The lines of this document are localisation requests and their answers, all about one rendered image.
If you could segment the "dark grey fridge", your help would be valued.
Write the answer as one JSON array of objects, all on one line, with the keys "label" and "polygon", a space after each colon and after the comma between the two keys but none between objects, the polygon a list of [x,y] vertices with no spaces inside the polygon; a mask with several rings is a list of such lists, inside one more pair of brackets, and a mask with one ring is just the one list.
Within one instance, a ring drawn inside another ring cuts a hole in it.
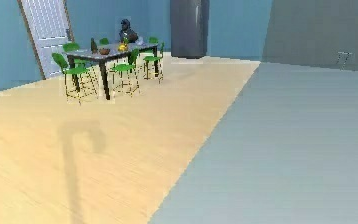
[{"label": "dark grey fridge", "polygon": [[171,55],[199,59],[207,53],[210,0],[170,0]]}]

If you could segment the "grey table with black legs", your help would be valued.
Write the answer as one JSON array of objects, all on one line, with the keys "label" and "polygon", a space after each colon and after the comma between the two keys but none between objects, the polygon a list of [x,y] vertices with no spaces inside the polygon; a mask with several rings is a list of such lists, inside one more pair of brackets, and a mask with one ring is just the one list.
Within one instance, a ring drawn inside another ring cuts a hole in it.
[{"label": "grey table with black legs", "polygon": [[66,52],[68,63],[71,68],[75,67],[75,59],[81,59],[81,60],[85,60],[85,61],[98,63],[99,68],[100,68],[100,74],[101,74],[101,78],[102,78],[103,88],[104,88],[104,94],[105,94],[105,98],[107,100],[110,99],[110,90],[109,90],[107,68],[106,68],[107,62],[114,61],[117,59],[122,59],[122,58],[129,59],[131,57],[131,52],[134,49],[138,49],[139,52],[145,52],[147,50],[152,50],[154,55],[157,55],[157,51],[158,51],[157,43],[146,43],[146,44],[142,44],[142,45],[137,45],[136,43],[131,43],[128,45],[127,51],[119,51],[118,46],[119,46],[118,43],[103,45],[103,48],[107,48],[110,50],[108,55],[101,55],[100,53],[94,54],[91,52],[90,49],[80,49],[80,50],[76,50],[76,51]]}]

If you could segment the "white panelled room door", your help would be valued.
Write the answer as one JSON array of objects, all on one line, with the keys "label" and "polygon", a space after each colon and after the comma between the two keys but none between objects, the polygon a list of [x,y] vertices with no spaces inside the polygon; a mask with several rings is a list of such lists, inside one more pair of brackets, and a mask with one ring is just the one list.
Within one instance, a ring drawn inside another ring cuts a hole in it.
[{"label": "white panelled room door", "polygon": [[17,0],[42,79],[60,73],[52,54],[62,53],[63,45],[72,40],[66,1]]}]

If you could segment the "dark bust statue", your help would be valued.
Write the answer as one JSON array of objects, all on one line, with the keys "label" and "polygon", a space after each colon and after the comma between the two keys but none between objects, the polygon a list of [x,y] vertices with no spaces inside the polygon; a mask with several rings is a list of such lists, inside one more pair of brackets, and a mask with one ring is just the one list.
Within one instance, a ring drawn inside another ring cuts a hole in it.
[{"label": "dark bust statue", "polygon": [[123,19],[121,21],[121,30],[119,31],[120,41],[128,39],[129,43],[135,43],[138,40],[138,34],[131,28],[130,21]]}]

